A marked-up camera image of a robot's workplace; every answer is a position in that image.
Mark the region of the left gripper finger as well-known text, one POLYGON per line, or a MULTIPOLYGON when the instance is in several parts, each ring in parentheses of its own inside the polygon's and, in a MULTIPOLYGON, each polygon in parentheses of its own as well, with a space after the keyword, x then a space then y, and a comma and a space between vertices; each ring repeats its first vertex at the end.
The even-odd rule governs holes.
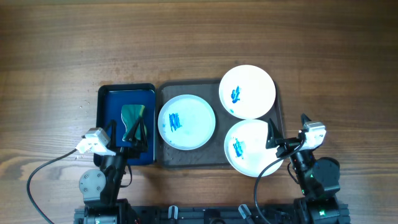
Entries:
POLYGON ((129 121, 125 124, 126 132, 124 140, 138 148, 148 148, 146 127, 142 117, 137 118, 135 123, 129 121))
POLYGON ((108 149, 115 150, 116 148, 116 126, 117 122, 112 119, 105 127, 104 131, 107 133, 108 130, 111 130, 110 141, 108 143, 108 149))

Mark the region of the green yellow sponge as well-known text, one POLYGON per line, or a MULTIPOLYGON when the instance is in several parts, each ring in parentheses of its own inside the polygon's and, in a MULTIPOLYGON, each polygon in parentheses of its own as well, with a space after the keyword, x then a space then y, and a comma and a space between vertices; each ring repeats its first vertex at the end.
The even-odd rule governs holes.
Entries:
POLYGON ((121 119, 124 125, 129 121, 135 123, 136 119, 140 117, 144 119, 145 108, 146 107, 144 105, 123 105, 121 110, 121 119))

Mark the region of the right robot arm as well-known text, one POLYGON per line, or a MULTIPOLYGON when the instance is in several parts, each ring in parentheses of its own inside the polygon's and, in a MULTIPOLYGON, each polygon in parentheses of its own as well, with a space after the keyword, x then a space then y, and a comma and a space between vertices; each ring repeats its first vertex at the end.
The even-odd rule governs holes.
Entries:
POLYGON ((276 148, 276 158, 290 159, 303 197, 294 200, 294 210, 300 223, 347 223, 345 208, 341 208, 336 193, 340 191, 340 164, 336 159, 316 159, 326 136, 326 127, 301 115, 303 128, 296 138, 284 138, 273 121, 268 122, 266 148, 276 148))

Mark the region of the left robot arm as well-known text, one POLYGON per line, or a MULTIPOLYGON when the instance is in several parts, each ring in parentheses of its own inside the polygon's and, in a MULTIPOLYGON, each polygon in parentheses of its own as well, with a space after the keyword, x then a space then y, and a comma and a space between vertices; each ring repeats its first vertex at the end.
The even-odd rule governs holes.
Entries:
POLYGON ((74 223, 77 224, 128 224, 140 223, 139 215, 126 199, 118 199, 119 190, 126 188, 122 179, 125 169, 131 169, 129 159, 137 159, 148 150, 144 119, 137 118, 133 127, 127 131, 129 147, 116 146, 116 122, 112 120, 107 128, 91 128, 82 136, 76 149, 91 151, 103 156, 99 169, 86 171, 79 180, 85 207, 76 210, 74 223))

